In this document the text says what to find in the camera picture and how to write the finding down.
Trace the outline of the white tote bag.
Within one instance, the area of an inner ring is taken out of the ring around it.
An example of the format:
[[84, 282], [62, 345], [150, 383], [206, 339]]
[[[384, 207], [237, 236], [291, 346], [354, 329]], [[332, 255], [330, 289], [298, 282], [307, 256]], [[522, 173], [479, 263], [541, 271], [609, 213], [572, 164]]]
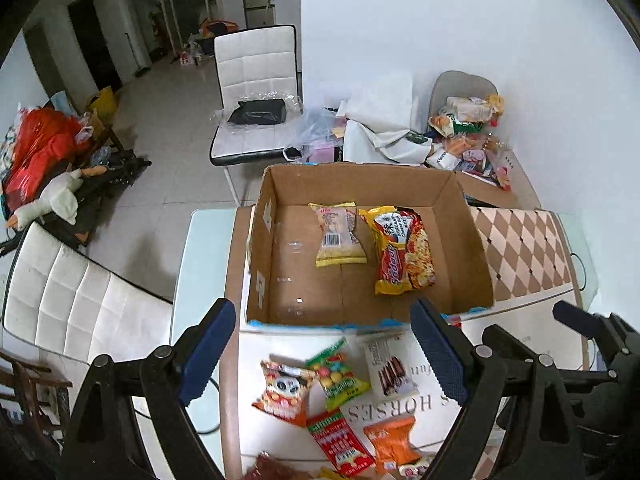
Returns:
[[408, 139], [408, 129], [376, 133], [356, 120], [346, 122], [343, 160], [357, 164], [422, 165], [431, 155], [433, 145]]

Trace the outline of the small white snack packet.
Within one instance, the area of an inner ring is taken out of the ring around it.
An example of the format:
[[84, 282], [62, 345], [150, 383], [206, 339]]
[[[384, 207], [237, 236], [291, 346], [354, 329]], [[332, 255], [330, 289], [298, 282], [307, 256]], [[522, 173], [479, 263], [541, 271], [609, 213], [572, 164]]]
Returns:
[[430, 465], [431, 459], [428, 456], [422, 456], [413, 463], [401, 465], [398, 472], [404, 479], [420, 479], [426, 474]]

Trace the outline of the dark red snack packet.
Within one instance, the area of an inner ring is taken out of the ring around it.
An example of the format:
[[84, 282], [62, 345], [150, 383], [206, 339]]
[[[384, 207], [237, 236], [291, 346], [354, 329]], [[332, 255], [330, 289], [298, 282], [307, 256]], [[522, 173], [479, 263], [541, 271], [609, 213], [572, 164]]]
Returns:
[[296, 470], [285, 463], [275, 460], [265, 453], [260, 453], [253, 466], [243, 474], [242, 480], [309, 480], [312, 475], [306, 471]]

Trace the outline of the green candy bag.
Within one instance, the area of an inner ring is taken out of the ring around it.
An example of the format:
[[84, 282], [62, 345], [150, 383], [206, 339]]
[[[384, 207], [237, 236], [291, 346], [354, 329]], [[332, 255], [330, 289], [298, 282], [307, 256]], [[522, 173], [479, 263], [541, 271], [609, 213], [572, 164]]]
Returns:
[[354, 374], [347, 355], [346, 340], [342, 338], [305, 362], [306, 367], [318, 374], [328, 412], [371, 389], [368, 382]]

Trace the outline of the wooden stool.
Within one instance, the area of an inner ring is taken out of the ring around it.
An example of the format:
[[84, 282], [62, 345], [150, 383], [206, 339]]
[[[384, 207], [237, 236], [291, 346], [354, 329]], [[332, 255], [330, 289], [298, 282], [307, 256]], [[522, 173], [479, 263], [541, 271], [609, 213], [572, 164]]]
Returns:
[[25, 361], [1, 352], [1, 385], [12, 390], [1, 399], [17, 403], [27, 430], [43, 439], [64, 434], [70, 421], [70, 388], [73, 383], [56, 376], [47, 365]]

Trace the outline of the white chocolate stick packet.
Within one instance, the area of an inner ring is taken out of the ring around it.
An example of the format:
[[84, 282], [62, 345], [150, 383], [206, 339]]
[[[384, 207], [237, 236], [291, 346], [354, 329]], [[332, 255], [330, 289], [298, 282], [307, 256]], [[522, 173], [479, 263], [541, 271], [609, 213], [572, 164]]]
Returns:
[[361, 344], [376, 400], [395, 401], [418, 392], [409, 370], [409, 344], [404, 333], [371, 335]]

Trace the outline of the red green striped packet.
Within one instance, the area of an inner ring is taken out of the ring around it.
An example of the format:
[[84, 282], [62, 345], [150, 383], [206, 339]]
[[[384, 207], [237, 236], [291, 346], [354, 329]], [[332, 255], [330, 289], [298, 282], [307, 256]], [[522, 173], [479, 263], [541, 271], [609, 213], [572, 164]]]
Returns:
[[353, 477], [374, 465], [373, 456], [339, 408], [308, 419], [307, 430], [341, 476]]

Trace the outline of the near white padded chair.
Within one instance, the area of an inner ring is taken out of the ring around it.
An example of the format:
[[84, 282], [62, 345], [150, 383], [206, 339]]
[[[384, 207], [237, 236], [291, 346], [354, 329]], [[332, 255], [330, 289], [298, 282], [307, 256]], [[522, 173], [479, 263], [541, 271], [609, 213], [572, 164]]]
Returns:
[[86, 364], [143, 359], [170, 343], [174, 308], [68, 247], [38, 223], [23, 234], [2, 326], [40, 350]]

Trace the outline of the yellow red noodle packet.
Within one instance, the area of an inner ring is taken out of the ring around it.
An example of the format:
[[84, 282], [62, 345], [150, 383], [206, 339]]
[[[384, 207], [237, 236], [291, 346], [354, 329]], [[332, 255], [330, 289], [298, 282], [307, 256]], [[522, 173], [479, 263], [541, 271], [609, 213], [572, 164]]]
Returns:
[[386, 205], [360, 209], [359, 215], [378, 252], [377, 295], [399, 296], [435, 284], [430, 241], [420, 214]]

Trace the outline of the white padded chair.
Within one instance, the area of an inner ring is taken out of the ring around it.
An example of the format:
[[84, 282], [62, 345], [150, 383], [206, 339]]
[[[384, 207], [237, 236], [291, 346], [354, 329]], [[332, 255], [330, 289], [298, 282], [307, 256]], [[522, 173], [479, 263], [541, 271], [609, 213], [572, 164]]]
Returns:
[[86, 364], [143, 359], [170, 343], [174, 308], [68, 247], [38, 223], [23, 234], [2, 326], [40, 350]]
[[[230, 32], [214, 41], [222, 110], [210, 146], [215, 166], [281, 157], [296, 143], [303, 115], [298, 92], [296, 29], [292, 25]], [[281, 107], [274, 125], [232, 120], [247, 107]]]

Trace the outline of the orange seed packet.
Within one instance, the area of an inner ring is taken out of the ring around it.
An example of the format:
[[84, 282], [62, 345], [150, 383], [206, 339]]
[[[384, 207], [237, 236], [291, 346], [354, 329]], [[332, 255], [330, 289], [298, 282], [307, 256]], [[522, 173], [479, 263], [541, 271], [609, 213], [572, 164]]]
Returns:
[[385, 474], [400, 466], [413, 464], [421, 455], [410, 445], [410, 432], [416, 423], [413, 415], [385, 419], [363, 428], [363, 433], [373, 445], [375, 468]]

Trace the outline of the white goose plush toy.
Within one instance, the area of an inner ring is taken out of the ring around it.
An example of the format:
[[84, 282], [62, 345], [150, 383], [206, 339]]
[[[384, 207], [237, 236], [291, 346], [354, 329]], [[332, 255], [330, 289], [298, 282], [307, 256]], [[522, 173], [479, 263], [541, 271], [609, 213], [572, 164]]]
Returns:
[[102, 176], [106, 172], [107, 166], [62, 172], [44, 187], [36, 200], [18, 207], [14, 214], [6, 220], [6, 227], [23, 231], [36, 219], [44, 217], [50, 212], [73, 226], [76, 223], [78, 211], [75, 192], [86, 179]]

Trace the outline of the orange panda snack bag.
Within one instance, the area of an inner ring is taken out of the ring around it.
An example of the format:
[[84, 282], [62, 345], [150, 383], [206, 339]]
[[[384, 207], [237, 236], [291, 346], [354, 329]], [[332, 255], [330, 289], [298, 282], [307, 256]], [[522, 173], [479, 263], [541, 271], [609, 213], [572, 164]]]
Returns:
[[262, 361], [260, 367], [265, 378], [265, 389], [253, 403], [254, 408], [288, 424], [305, 427], [308, 396], [318, 382], [318, 373], [309, 368], [274, 361]]

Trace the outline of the grey chair with snacks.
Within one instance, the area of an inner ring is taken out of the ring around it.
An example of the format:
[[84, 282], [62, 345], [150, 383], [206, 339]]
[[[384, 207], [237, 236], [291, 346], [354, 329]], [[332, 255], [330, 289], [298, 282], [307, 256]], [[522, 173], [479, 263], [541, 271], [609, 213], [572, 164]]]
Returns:
[[428, 124], [430, 129], [445, 139], [454, 135], [454, 126], [448, 120], [438, 120], [434, 124], [432, 118], [447, 104], [450, 96], [457, 98], [479, 98], [487, 100], [488, 96], [496, 96], [497, 87], [487, 78], [468, 74], [461, 70], [446, 70], [435, 80], [428, 106]]

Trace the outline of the black bag on chair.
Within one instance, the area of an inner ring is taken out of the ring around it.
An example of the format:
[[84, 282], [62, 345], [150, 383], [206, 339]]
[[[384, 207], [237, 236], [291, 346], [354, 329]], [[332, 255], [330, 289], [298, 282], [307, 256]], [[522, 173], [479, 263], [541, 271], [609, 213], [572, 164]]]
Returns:
[[265, 99], [240, 101], [228, 122], [241, 126], [274, 126], [286, 121], [284, 99]]

